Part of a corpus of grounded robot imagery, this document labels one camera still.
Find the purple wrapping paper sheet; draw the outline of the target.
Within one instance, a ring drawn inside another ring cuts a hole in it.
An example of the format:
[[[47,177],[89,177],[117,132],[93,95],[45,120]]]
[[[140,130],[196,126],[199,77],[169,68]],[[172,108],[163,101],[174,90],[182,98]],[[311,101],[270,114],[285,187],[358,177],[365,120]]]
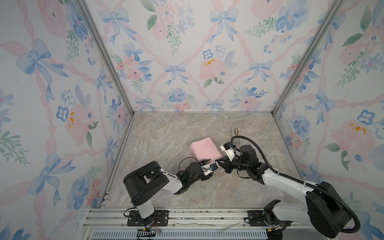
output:
[[[208,160],[208,164],[223,157],[210,137],[191,143],[190,151],[200,162]]]

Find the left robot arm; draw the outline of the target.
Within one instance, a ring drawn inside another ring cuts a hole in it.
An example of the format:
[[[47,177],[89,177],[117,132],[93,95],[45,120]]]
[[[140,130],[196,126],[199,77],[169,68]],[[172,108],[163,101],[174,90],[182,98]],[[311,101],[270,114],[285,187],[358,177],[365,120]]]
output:
[[[157,192],[166,190],[174,195],[181,195],[195,182],[209,180],[217,169],[216,163],[209,164],[209,160],[195,159],[176,175],[165,171],[156,161],[129,173],[123,180],[135,207],[129,217],[146,228],[153,226],[165,216],[163,211],[157,212],[152,204],[151,199]]]

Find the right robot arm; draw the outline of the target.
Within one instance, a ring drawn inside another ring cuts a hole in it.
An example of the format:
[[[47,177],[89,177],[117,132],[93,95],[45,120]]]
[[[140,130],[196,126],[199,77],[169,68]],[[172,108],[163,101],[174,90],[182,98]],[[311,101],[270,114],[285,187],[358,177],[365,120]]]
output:
[[[300,223],[314,227],[325,237],[335,238],[352,220],[351,210],[332,185],[306,182],[272,170],[268,164],[259,161],[255,149],[250,145],[235,149],[230,143],[225,143],[221,150],[226,156],[216,162],[226,173],[245,171],[246,179],[277,188],[301,201],[300,204],[288,204],[273,200],[264,207],[260,217],[247,219],[249,225],[264,223],[272,227],[269,230],[271,233],[275,231],[279,235],[291,223]]]

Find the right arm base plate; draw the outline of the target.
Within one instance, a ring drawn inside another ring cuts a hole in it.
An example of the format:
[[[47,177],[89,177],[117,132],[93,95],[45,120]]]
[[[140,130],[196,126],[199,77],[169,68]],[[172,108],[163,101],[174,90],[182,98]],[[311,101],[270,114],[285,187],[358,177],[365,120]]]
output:
[[[288,221],[278,220],[273,212],[265,212],[264,210],[250,210],[248,216],[244,218],[244,222],[251,227],[283,227]]]

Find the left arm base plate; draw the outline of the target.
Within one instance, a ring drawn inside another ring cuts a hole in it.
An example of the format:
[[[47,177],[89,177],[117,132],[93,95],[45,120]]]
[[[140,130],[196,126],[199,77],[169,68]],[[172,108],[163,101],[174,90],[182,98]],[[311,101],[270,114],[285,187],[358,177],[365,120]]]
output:
[[[128,227],[166,227],[169,221],[169,211],[167,210],[155,210],[147,218],[142,218],[137,210],[130,211],[128,215],[127,226]]]

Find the aluminium front rail frame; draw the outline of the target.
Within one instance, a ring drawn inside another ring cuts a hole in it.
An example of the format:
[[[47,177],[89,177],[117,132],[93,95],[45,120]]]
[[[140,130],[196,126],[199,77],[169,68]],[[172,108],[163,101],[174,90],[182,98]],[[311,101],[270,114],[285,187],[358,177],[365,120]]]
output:
[[[134,229],[143,232],[161,231],[163,229],[214,229],[223,232],[228,229],[265,230],[268,240],[272,234],[269,227],[251,227],[244,222],[248,209],[193,209],[168,208],[169,221],[166,227],[153,227],[144,231],[142,227],[128,227],[128,210],[126,207],[100,208],[89,211],[85,224],[78,236],[79,240],[91,240],[95,230]]]

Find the left aluminium corner post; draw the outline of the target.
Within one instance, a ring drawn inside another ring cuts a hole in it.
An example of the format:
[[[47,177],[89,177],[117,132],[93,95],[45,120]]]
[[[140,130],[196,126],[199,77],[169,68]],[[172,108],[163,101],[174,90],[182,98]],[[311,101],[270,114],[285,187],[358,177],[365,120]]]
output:
[[[103,63],[106,65],[106,68],[109,72],[109,74],[112,77],[113,83],[116,85],[118,93],[120,94],[123,104],[127,108],[129,112],[129,116],[133,117],[134,116],[134,111],[133,108],[129,102],[129,99],[127,97],[127,94],[125,93],[125,89],[123,87],[123,84],[121,83],[117,72],[115,68],[113,67],[112,60],[108,54],[107,48],[103,42],[102,36],[100,35],[100,32],[95,24],[95,21],[92,17],[92,14],[90,13],[90,10],[87,6],[86,1],[83,0],[74,0],[74,3],[76,7],[79,9],[80,15],[85,21],[86,27],[90,31],[91,37],[94,39],[96,48],[99,51],[99,54],[101,55]]]

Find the aluminium corner post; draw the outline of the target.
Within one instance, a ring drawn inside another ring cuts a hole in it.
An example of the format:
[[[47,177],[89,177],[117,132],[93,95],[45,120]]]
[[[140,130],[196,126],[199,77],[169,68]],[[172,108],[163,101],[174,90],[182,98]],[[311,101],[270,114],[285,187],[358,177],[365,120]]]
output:
[[[281,96],[278,98],[278,101],[272,110],[273,117],[278,115],[282,105],[284,104],[285,99],[288,97],[291,89],[294,87],[299,76],[304,71],[304,68],[307,66],[308,62],[315,54],[320,42],[323,40],[326,35],[326,32],[329,30],[333,21],[336,19],[338,12],[341,10],[341,7],[343,6],[344,2],[345,1],[343,0],[336,0],[331,2],[331,5],[325,14],[325,17],[323,18],[323,23],[320,24],[320,26],[318,27],[317,31],[314,34],[313,40],[308,45],[306,51],[302,56],[301,61],[298,64],[298,68],[293,72],[291,78],[288,80],[287,85],[283,89]]]
[[[90,31],[91,37],[94,39],[96,48],[99,51],[99,54],[101,55],[103,63],[106,65],[106,68],[109,72],[109,74],[112,77],[113,83],[116,85],[118,93],[120,94],[123,104],[127,108],[129,112],[129,116],[133,117],[134,116],[134,111],[133,108],[129,102],[129,99],[127,97],[127,94],[125,93],[125,89],[123,87],[123,84],[121,83],[117,72],[115,68],[113,67],[112,60],[108,54],[107,48],[103,42],[102,36],[100,35],[100,32],[95,24],[95,21],[92,17],[92,14],[90,13],[90,10],[87,6],[86,1],[83,0],[74,0],[74,3],[76,7],[79,9],[80,15],[85,21],[86,27]]]

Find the right aluminium corner post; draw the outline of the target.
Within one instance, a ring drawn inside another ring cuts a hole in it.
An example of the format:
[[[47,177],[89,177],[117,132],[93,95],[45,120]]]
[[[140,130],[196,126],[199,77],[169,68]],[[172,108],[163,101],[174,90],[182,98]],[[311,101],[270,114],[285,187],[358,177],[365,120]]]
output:
[[[308,62],[315,54],[320,42],[323,40],[326,35],[326,32],[329,30],[333,21],[336,19],[338,12],[341,10],[341,7],[343,6],[344,2],[345,1],[343,0],[336,0],[331,2],[331,5],[325,14],[325,17],[323,18],[323,23],[320,24],[320,26],[318,27],[317,31],[314,34],[313,40],[308,45],[306,51],[302,56],[301,61],[298,64],[298,68],[293,72],[291,78],[288,80],[287,85],[283,89],[281,96],[278,98],[278,101],[272,110],[273,117],[278,115],[282,105],[284,104],[285,99],[288,97],[291,89],[294,87],[299,76],[304,71],[304,68],[307,66]]]

